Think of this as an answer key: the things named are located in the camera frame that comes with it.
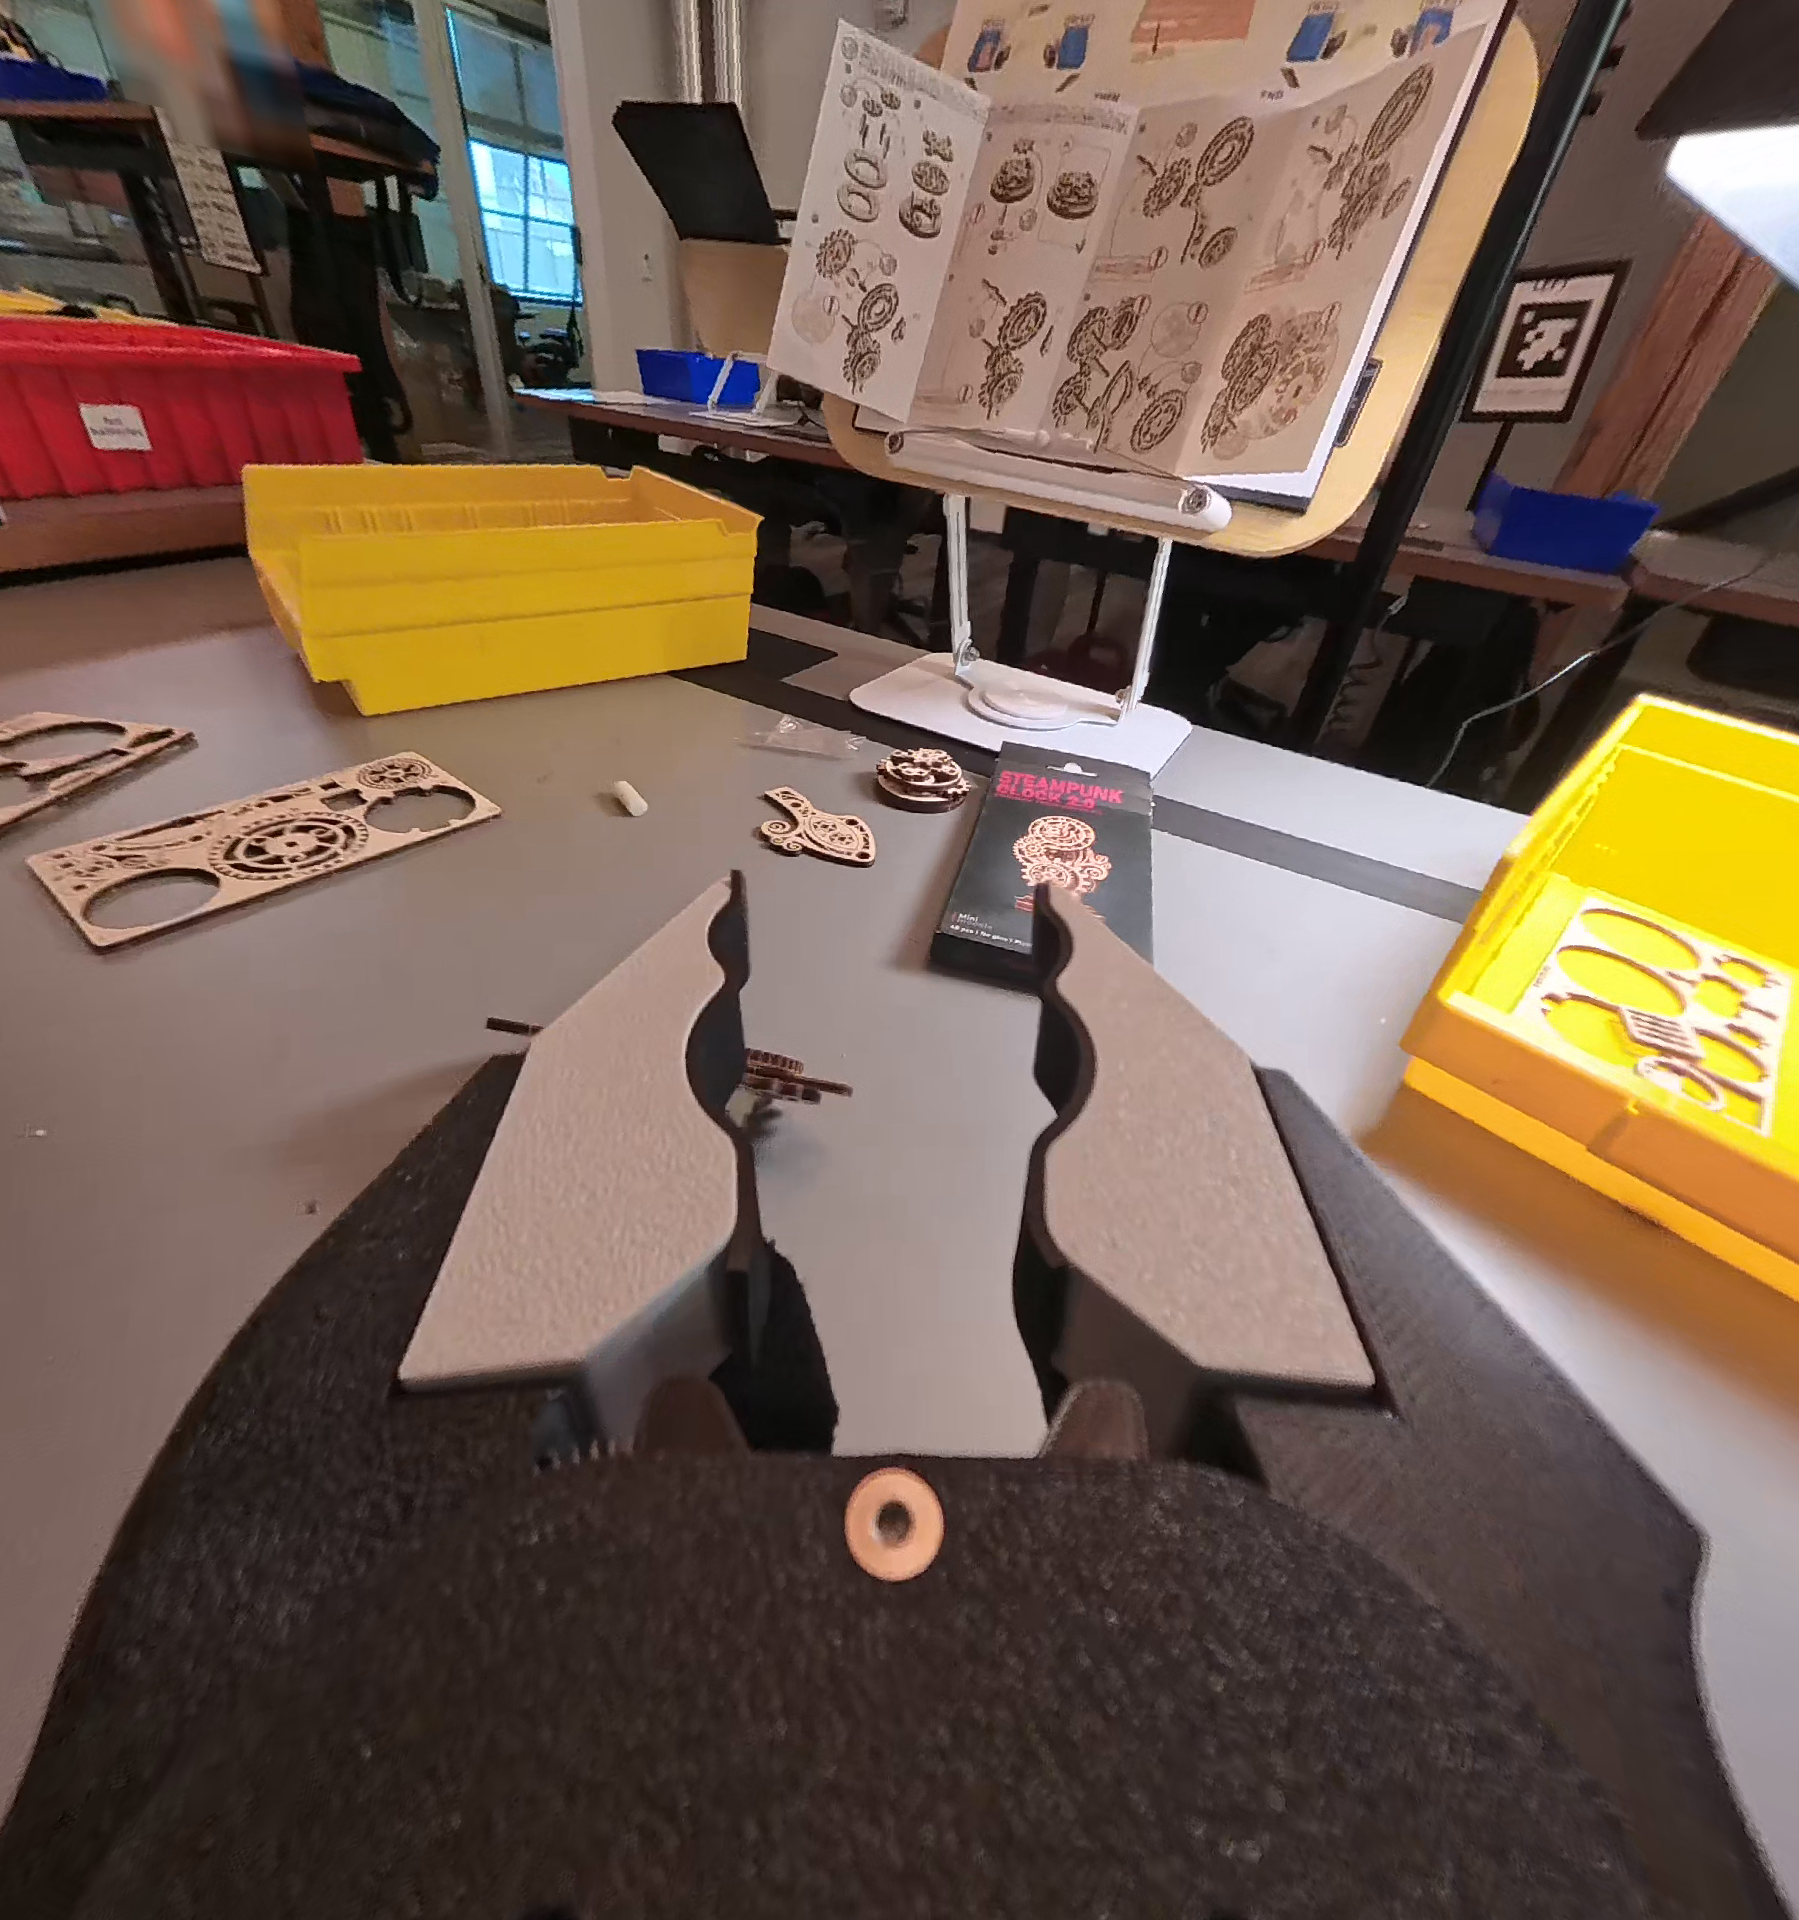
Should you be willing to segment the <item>white instruction poster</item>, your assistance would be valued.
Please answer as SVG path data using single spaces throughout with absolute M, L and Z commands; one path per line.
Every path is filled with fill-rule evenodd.
M 1172 87 L 1348 80 L 1496 26 L 1505 4 L 1443 2 L 961 2 L 921 45 L 928 64 L 1003 97 L 1079 89 L 1152 97 Z

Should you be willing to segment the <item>leftover wooden sheet frame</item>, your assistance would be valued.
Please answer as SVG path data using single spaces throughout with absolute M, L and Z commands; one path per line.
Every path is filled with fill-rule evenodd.
M 1796 987 L 1749 949 L 1587 898 L 1515 1014 L 1585 1063 L 1769 1136 Z

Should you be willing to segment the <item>wooden puzzle sheet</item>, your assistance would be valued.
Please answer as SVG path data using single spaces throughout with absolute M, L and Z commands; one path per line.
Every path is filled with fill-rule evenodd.
M 0 837 L 192 747 L 175 725 L 28 712 L 0 721 Z
M 420 753 L 393 753 L 257 797 L 106 833 L 28 859 L 28 871 L 95 951 L 131 947 L 311 884 L 496 824 L 504 807 Z M 138 925 L 110 903 L 192 879 L 183 910 Z

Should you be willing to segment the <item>yellow plastic bin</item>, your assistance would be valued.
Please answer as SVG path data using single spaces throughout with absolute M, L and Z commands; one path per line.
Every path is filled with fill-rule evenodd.
M 246 546 L 366 718 L 737 664 L 761 517 L 648 467 L 249 465 Z

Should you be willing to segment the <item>white light panel on pole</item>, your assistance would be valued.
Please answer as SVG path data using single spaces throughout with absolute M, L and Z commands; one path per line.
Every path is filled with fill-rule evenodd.
M 1518 260 L 1553 192 L 1624 4 L 1578 4 L 1503 168 L 1481 232 L 1448 274 L 1440 332 L 1411 398 L 1402 438 L 1367 535 L 1331 602 L 1315 665 L 1289 721 L 1289 747 L 1315 747 L 1404 540 L 1416 505 L 1488 357 Z M 1637 122 L 1668 143 L 1666 176 L 1752 258 L 1799 286 L 1799 2 L 1731 4 Z

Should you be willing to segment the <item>yellow flat object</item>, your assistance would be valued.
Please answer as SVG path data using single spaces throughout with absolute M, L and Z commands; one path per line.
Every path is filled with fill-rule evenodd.
M 1773 1134 L 1516 1019 L 1587 898 L 1796 977 Z M 1799 735 L 1637 698 L 1511 842 L 1402 1050 L 1417 1094 L 1799 1306 Z

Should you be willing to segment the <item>black puzzle box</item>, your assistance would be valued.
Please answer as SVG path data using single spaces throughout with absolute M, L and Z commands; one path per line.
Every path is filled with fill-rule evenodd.
M 1035 893 L 1082 903 L 1153 959 L 1153 782 L 1059 747 L 1003 747 L 936 926 L 940 971 L 1024 987 Z

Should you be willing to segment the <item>ornate wooden teardrop piece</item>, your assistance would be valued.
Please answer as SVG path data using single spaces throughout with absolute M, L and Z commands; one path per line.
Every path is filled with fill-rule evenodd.
M 759 827 L 759 837 L 769 851 L 820 859 L 855 871 L 867 871 L 878 863 L 878 837 L 865 819 L 825 811 L 787 786 L 772 787 L 762 799 L 774 808 Z

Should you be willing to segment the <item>small sign on pole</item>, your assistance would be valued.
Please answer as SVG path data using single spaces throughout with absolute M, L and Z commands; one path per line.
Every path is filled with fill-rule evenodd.
M 1628 273 L 1627 260 L 1610 260 L 1513 276 L 1462 409 L 1462 421 L 1496 428 L 1469 508 L 1516 427 L 1573 419 Z

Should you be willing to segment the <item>brown standing desk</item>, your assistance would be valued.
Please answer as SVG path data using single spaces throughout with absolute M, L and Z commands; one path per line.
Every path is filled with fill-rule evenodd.
M 290 112 L 241 122 L 228 145 L 183 139 L 169 115 L 124 99 L 0 99 L 0 122 L 34 172 L 58 166 L 121 179 L 165 318 L 175 323 L 211 326 L 217 311 L 239 311 L 199 288 L 197 267 L 252 285 L 265 276 L 263 263 L 244 265 L 259 242 L 241 176 L 257 175 L 283 205 L 292 335 L 357 362 L 348 388 L 362 446 L 395 463 L 412 412 L 387 344 L 377 216 L 436 195 L 439 145 L 395 108 L 348 112 L 373 97 L 331 73 L 299 64 L 293 80 Z

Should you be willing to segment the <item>red plastic bin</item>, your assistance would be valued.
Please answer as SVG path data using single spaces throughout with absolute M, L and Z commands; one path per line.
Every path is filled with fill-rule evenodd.
M 156 323 L 0 318 L 0 503 L 357 465 L 357 359 Z

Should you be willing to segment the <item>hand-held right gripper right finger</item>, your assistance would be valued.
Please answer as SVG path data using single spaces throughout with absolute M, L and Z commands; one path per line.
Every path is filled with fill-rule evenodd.
M 1052 1117 L 1026 1171 L 1022 1344 L 1047 1417 L 1104 1379 L 1155 1449 L 1200 1449 L 1240 1402 L 1375 1406 L 1248 1051 L 1080 898 L 1037 887 L 1031 931 Z

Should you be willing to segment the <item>blue plastic tray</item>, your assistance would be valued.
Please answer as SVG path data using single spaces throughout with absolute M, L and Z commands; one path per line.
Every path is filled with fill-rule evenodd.
M 701 350 L 637 350 L 640 392 L 698 412 L 748 412 L 761 399 L 762 370 L 746 356 Z

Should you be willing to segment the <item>printed instruction sheet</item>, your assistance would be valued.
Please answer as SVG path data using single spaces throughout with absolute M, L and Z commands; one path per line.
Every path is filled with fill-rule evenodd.
M 767 363 L 901 427 L 1313 498 L 1499 36 L 1003 97 L 840 20 Z

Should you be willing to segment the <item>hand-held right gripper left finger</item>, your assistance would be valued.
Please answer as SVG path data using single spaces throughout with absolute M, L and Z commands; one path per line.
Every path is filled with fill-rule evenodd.
M 401 1359 L 409 1395 L 576 1388 L 632 1440 L 648 1395 L 762 1325 L 746 878 L 713 881 L 530 1040 Z

